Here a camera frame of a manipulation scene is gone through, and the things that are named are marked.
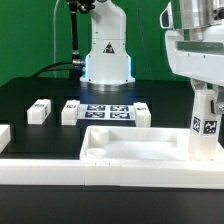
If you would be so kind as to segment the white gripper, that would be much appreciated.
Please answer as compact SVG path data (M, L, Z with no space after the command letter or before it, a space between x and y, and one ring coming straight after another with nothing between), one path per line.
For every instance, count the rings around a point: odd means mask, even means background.
M169 3L160 26L172 72L190 78L194 93L214 84L211 111L223 115L224 3Z

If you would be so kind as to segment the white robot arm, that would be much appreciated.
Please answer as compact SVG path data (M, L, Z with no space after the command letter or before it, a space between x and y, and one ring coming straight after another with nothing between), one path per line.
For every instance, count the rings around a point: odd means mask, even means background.
M126 53L126 15L111 0L96 0L92 48L81 81L101 90L132 83ZM160 15L171 71L192 86L214 86L212 112L224 114L224 0L170 0Z

